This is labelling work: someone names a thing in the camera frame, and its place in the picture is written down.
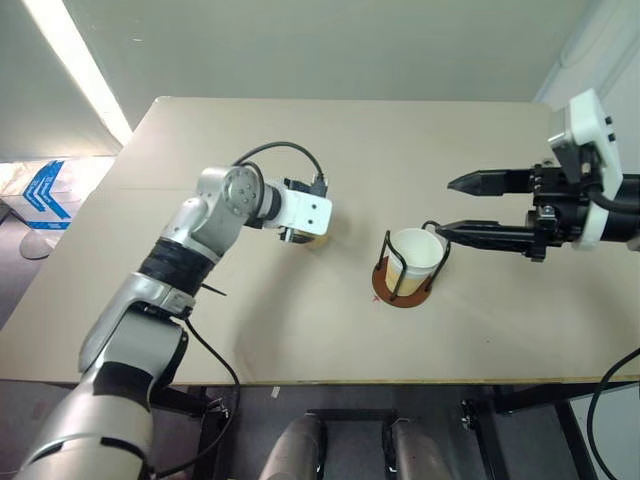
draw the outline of floor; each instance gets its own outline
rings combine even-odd
[[[26,227],[9,216],[0,224],[0,328],[17,305],[40,262],[17,251]],[[232,437],[230,478],[255,480],[271,447],[287,424],[311,408],[393,408],[419,418],[439,444],[455,480],[484,479],[473,433],[460,424],[459,403],[481,392],[473,386],[295,386],[245,387]],[[0,381],[0,479],[18,468],[47,415],[68,390],[38,383]],[[209,395],[226,389],[210,388]],[[170,467],[193,455],[199,436],[197,419],[154,411],[151,464]],[[575,480],[568,447],[553,410],[539,408],[496,418],[513,478]],[[326,480],[383,480],[380,424],[339,422],[328,425]]]

